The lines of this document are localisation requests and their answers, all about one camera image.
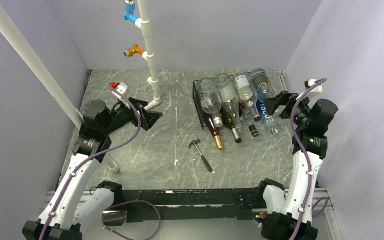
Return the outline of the clear frosted wine bottle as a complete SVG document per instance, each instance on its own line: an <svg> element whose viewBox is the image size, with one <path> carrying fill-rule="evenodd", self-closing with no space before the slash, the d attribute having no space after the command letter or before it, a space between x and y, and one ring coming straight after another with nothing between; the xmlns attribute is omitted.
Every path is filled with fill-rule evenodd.
<svg viewBox="0 0 384 240"><path fill-rule="evenodd" d="M221 73L214 80L221 97L222 106L231 117L236 130L240 134L243 133L244 129L239 116L239 101L232 79L226 73Z"/></svg>

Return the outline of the round clear glass bottle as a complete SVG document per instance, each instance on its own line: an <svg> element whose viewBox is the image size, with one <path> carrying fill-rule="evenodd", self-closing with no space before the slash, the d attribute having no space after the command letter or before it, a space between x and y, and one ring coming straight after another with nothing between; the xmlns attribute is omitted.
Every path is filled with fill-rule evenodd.
<svg viewBox="0 0 384 240"><path fill-rule="evenodd" d="M203 111L211 116L216 128L222 127L224 125L220 114L222 104L215 81L208 77L202 78L197 83L197 90Z"/></svg>

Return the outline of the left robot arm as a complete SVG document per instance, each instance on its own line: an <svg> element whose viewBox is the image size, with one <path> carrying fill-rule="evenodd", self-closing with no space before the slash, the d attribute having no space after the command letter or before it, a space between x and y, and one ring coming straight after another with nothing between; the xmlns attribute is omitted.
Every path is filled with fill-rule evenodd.
<svg viewBox="0 0 384 240"><path fill-rule="evenodd" d="M119 209L124 203L123 187L103 181L81 204L87 185L111 150L110 134L128 123L148 131L163 116L148 111L148 102L129 98L134 108L119 101L109 109L102 100L86 104L82 124L68 169L36 221L27 221L22 234L27 240L81 240L103 211Z"/></svg>

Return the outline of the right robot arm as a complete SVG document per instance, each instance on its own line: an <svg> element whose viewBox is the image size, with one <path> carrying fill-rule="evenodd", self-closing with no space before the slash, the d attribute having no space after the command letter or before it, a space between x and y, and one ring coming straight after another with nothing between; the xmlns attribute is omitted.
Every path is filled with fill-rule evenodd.
<svg viewBox="0 0 384 240"><path fill-rule="evenodd" d="M282 184L266 179L262 190L255 194L256 203L267 208L262 220L261 235L267 240L315 240L318 230L312 226L314 192L319 168L328 151L326 132L338 107L330 100L319 99L313 107L297 93L281 91L263 100L273 114L280 106L282 119L291 119L296 132L292 138L293 172L288 191Z"/></svg>

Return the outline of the blue label clear bottle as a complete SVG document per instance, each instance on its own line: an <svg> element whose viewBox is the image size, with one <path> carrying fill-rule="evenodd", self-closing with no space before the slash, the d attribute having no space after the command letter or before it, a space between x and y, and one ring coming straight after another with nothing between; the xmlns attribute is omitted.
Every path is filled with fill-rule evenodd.
<svg viewBox="0 0 384 240"><path fill-rule="evenodd" d="M272 135L278 134L279 121L272 113L268 112L267 107L263 102L264 99L272 98L276 94L266 70L262 68L252 70L249 74L249 80L251 86L257 93L257 110L261 115L263 125Z"/></svg>

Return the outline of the clear bottle white label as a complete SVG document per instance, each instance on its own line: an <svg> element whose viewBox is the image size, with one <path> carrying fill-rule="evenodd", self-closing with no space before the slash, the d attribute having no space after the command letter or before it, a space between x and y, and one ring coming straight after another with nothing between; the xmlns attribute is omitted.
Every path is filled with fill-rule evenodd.
<svg viewBox="0 0 384 240"><path fill-rule="evenodd" d="M251 113L253 120L259 122L262 118L257 108L258 95L251 86L246 73L240 73L233 79L239 102Z"/></svg>

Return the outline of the green wine bottle silver cap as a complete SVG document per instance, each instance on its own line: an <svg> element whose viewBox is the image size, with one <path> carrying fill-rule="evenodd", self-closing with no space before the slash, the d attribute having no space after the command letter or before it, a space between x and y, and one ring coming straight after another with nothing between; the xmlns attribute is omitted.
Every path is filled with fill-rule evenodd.
<svg viewBox="0 0 384 240"><path fill-rule="evenodd" d="M220 110L220 114L221 114L223 125L231 131L235 142L237 144L241 143L242 138L240 137L240 134L236 128L236 125L234 123L232 116L229 113L227 113L224 108Z"/></svg>

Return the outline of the red wine bottle gold cap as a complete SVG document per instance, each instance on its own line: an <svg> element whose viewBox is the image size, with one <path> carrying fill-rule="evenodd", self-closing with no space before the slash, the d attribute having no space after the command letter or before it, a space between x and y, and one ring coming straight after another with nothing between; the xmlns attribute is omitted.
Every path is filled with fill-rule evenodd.
<svg viewBox="0 0 384 240"><path fill-rule="evenodd" d="M224 146L222 144L219 129L217 127L215 127L212 118L208 115L204 118L204 122L206 124L206 127L208 128L208 130L212 134L212 137L214 139L214 142L215 142L217 149L219 151L223 150Z"/></svg>

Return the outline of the orange pipe nozzle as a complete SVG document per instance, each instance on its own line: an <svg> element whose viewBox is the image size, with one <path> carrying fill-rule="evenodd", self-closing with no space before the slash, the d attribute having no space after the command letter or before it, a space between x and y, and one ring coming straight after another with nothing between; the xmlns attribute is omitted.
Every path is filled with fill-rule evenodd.
<svg viewBox="0 0 384 240"><path fill-rule="evenodd" d="M137 43L135 43L132 47L126 48L123 51L123 54L126 58L131 58L136 54L139 54L140 56L142 56L143 53L144 51L139 47Z"/></svg>

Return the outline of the small grey hammer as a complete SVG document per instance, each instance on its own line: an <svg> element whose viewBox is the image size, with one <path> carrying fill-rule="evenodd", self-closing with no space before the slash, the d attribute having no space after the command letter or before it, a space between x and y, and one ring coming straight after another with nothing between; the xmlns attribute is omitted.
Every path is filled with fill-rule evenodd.
<svg viewBox="0 0 384 240"><path fill-rule="evenodd" d="M213 172L213 168L211 167L210 163L208 162L208 160L206 159L206 157L204 156L204 154L202 153L202 151L200 150L200 148L198 147L198 144L201 142L201 140L199 138L195 139L195 140L192 140L189 144L189 148L191 148L192 146L194 146L197 150L197 152L199 153L200 155L200 158L203 162L203 164L205 165L206 169L208 170L208 172Z"/></svg>

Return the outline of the blue pipe nozzle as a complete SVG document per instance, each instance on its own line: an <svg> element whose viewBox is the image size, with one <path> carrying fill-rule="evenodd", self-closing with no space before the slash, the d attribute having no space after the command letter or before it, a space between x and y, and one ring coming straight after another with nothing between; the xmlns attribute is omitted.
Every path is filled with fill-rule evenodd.
<svg viewBox="0 0 384 240"><path fill-rule="evenodd" d="M136 2L134 0L125 0L124 1L125 13L123 14L123 19L125 21L130 21L136 23L137 18L135 17Z"/></svg>

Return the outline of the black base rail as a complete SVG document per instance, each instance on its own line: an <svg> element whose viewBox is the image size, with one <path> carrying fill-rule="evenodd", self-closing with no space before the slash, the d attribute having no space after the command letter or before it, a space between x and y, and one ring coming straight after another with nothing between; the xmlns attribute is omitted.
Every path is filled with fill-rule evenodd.
<svg viewBox="0 0 384 240"><path fill-rule="evenodd" d="M127 223L158 220L235 219L251 221L267 209L263 190L254 188L123 190L106 214L122 214Z"/></svg>

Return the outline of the white pvc pipe frame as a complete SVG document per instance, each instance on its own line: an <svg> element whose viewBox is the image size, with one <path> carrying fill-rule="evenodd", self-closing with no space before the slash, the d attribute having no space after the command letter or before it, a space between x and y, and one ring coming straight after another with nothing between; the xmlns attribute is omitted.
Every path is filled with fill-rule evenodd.
<svg viewBox="0 0 384 240"><path fill-rule="evenodd" d="M134 15L137 18L135 26L141 30L145 42L145 51L141 57L147 62L150 71L150 77L147 79L147 82L153 90L153 99L149 102L148 106L145 107L145 109L149 111L161 104L161 90L159 79L157 77L155 51L152 42L151 20L148 15L146 2L144 0L134 1L136 3ZM79 129L81 127L81 123L83 123L83 117L81 116L79 110L74 107L68 99L67 95L63 92L47 67L44 65L42 60L36 54L32 46L20 32L19 28L15 25L1 4L0 33L26 63L38 80L43 84L46 90L51 94L74 125Z"/></svg>

